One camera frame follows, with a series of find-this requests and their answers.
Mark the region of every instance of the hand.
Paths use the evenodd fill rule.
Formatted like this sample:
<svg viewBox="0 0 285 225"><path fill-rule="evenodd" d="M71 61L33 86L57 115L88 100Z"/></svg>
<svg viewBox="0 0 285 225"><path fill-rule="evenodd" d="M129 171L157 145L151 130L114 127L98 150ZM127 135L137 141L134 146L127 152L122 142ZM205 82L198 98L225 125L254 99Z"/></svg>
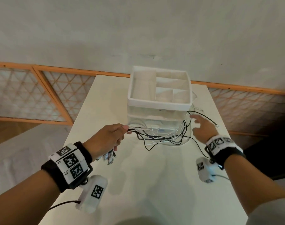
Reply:
<svg viewBox="0 0 285 225"><path fill-rule="evenodd" d="M200 128L193 128L192 130L198 141L206 144L211 137L218 135L215 125L207 119L200 115L190 115L190 117L195 118L195 123L200 123Z"/></svg>
<svg viewBox="0 0 285 225"><path fill-rule="evenodd" d="M95 161L99 156L104 155L111 149L118 150L121 140L125 138L125 133L129 126L122 124L105 125L95 135L83 143L83 146Z"/></svg>

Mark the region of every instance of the white storage organizer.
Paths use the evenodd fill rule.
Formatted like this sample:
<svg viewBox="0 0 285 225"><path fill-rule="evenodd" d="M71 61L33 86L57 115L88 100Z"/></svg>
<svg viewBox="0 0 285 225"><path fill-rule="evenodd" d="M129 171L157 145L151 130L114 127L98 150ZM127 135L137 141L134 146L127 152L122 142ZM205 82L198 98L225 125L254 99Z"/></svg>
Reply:
<svg viewBox="0 0 285 225"><path fill-rule="evenodd" d="M128 90L128 121L157 133L178 130L192 105L184 71L134 66Z"/></svg>

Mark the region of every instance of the wristband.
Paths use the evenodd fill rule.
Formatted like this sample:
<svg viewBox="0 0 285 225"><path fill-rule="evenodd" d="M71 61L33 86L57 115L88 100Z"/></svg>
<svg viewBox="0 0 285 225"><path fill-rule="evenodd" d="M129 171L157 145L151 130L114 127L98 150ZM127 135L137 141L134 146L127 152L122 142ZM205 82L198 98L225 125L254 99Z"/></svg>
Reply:
<svg viewBox="0 0 285 225"><path fill-rule="evenodd" d="M53 178L61 192L75 189L93 170L92 156L81 142L66 145L49 159L41 168Z"/></svg>
<svg viewBox="0 0 285 225"><path fill-rule="evenodd" d="M213 136L206 143L205 151L210 155L211 159L224 168L224 162L233 154L241 155L245 158L242 149L234 143L228 136Z"/></svg>

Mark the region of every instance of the orange metal frame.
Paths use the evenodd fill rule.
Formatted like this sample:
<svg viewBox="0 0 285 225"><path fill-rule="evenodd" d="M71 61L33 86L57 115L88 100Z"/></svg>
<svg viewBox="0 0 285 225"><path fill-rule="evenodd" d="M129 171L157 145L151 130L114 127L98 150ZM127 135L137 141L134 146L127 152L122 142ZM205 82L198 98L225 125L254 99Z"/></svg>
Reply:
<svg viewBox="0 0 285 225"><path fill-rule="evenodd" d="M102 71L93 71L93 70L80 70L80 69L72 69L72 68L61 68L61 67L52 67L52 66L43 66L43 65L31 65L31 64L17 64L17 63L9 63L9 62L0 62L1 68L17 68L17 69L28 69L31 70L33 75L37 78L39 84L45 89L46 93L50 96L52 102L56 105L57 109L61 112L62 116L67 120L66 122L62 121L44 121L44 120L32 120L32 119L21 119L21 118L9 118L9 117L0 117L1 121L24 121L24 122L34 122L34 123L49 123L49 124L60 124L60 125L73 125L73 120L69 116L65 107L62 105L60 99L56 95L52 86L46 79L45 75L42 71L50 71L50 72L59 72L59 73L70 73L70 74L80 74L80 75L107 75L107 76L117 76L117 77L130 77L129 74L124 73L116 73L116 72L102 72ZM210 82L202 82L202 81L191 81L192 84L200 84L206 85L209 88L219 88L219 89L230 89L237 91L250 91L250 92L259 92L259 93L267 93L267 94L277 94L277 95L285 95L285 90L275 90L270 88L261 88L261 87L248 87L248 86L240 86L240 85L228 85L228 84L219 84L219 83L210 83ZM230 134L239 134L239 135L247 135L247 136L262 136L259 134L251 134L245 132L229 132Z"/></svg>

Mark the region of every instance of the tabletop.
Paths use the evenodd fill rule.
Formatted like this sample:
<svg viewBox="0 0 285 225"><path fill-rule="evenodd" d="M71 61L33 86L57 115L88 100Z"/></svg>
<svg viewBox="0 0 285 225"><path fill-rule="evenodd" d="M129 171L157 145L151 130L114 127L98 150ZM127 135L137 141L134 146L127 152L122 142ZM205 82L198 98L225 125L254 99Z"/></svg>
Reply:
<svg viewBox="0 0 285 225"><path fill-rule="evenodd" d="M129 78L98 75L83 103L65 144L86 141L104 125L127 124ZM194 106L215 121L220 134L228 135L205 85L192 85ZM204 144L198 142L202 150ZM113 164L92 163L91 175L108 179L98 209L78 211L73 203L49 211L40 225L140 225L140 224L245 224L247 216L230 181L202 182L195 161L202 156L193 140L181 146L144 148L135 134L125 136ZM225 171L218 174L227 176ZM54 205L77 200L82 189L66 190Z"/></svg>

